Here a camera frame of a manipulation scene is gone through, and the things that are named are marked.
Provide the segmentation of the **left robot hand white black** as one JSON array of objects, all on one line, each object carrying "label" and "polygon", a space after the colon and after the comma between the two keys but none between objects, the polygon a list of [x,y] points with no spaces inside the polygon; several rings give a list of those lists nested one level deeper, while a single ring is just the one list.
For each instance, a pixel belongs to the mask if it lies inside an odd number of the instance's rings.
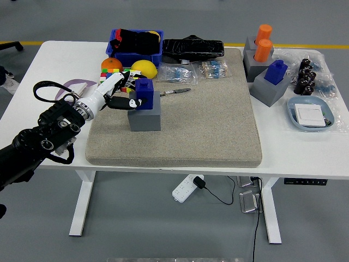
[{"label": "left robot hand white black", "polygon": [[89,97],[78,99],[73,108],[87,121],[92,120],[105,106],[117,110],[139,108],[144,103],[147,103],[149,99],[145,97],[131,99],[113,96],[117,90],[127,84],[130,77],[134,76],[141,76],[141,74],[132,71],[112,74]]}]

